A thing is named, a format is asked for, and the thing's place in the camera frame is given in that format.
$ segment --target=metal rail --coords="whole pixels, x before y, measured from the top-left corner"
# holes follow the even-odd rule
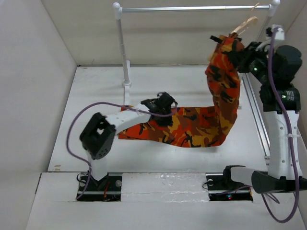
[[[190,6],[190,7],[151,7],[151,8],[122,8],[123,13],[144,12],[199,12],[199,11],[248,11],[255,6]],[[254,10],[269,10],[270,5],[255,7]]]

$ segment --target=cloth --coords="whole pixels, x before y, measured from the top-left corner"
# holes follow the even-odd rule
[[[219,36],[205,74],[213,96],[213,106],[179,107],[173,125],[160,127],[153,120],[119,133],[119,139],[151,140],[179,147],[199,148],[222,145],[237,119],[240,79],[227,53],[241,51],[237,34]]]

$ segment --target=screw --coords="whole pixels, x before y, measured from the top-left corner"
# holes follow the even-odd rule
[[[212,186],[212,185],[213,185],[213,180],[212,180],[212,179],[209,179],[209,180],[207,181],[207,185],[208,185],[208,186]]]
[[[115,186],[116,186],[116,187],[121,187],[121,181],[120,181],[120,180],[115,181]]]

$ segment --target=white platform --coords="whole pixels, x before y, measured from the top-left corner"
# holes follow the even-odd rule
[[[179,106],[210,106],[204,71],[206,66],[132,67],[131,104],[155,98],[166,91]],[[50,172],[87,171],[87,165],[70,156],[65,138],[73,118],[87,105],[106,101],[123,103],[123,70],[119,67],[78,68],[53,150]],[[114,140],[107,155],[110,172],[221,172],[226,165],[242,164],[266,170],[252,110],[245,88],[241,87],[238,119],[226,142],[220,147],[180,148],[142,140]],[[111,106],[98,106],[80,117],[72,132],[70,145],[74,153],[86,157],[79,135],[95,112],[108,115],[119,111]]]
[[[193,195],[201,191],[201,180],[193,174],[191,177],[196,180],[192,188],[189,183],[178,183],[180,178],[173,178],[173,184],[163,184],[164,178],[160,175],[154,175],[152,186],[145,187],[149,184],[146,177],[131,178],[131,175],[126,174],[123,177],[123,196],[126,196],[126,201],[122,202],[75,201],[76,174],[48,172],[42,175],[26,230],[305,229],[298,211],[286,224],[275,222],[257,194],[254,194],[254,202],[208,202],[207,193],[204,191],[199,193],[204,199],[203,202],[182,200],[178,195]],[[184,176],[182,178],[183,182],[187,181]],[[133,191],[138,194],[133,198],[127,197],[129,192]],[[271,207],[279,218],[285,218],[291,211],[293,195],[282,194],[277,197],[281,204],[271,203]]]
[[[155,97],[157,92],[167,91],[180,106],[209,106],[212,100],[205,68],[132,68],[131,102],[137,104]],[[49,165],[50,172],[42,175],[26,230],[305,229],[299,210],[291,221],[279,224],[271,218],[256,193],[253,193],[253,202],[210,202],[207,191],[201,187],[206,179],[204,172],[221,172],[229,164],[266,170],[264,151],[244,87],[238,120],[222,146],[185,149],[150,141],[116,139],[107,157],[109,171],[124,172],[121,202],[75,201],[76,172],[86,171],[87,166],[66,152],[68,126],[90,103],[121,104],[121,81],[121,68],[78,68]],[[97,111],[107,115],[118,109],[100,106],[81,117],[71,138],[71,147],[80,156],[85,157],[85,153],[79,134]],[[291,212],[294,196],[279,194],[277,197],[281,204],[270,202],[270,206],[273,213],[283,219]]]

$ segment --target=white wall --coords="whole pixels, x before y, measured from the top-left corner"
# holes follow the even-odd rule
[[[76,64],[40,0],[0,0],[0,229],[25,230]]]
[[[117,0],[42,0],[77,64],[121,63],[112,4]],[[122,7],[225,6],[268,4],[271,0],[118,0]],[[306,0],[281,0],[272,22],[286,28]],[[211,35],[228,34],[249,17],[248,11],[124,14],[127,57],[132,64],[207,64],[214,49]],[[254,39],[259,25],[242,34]]]

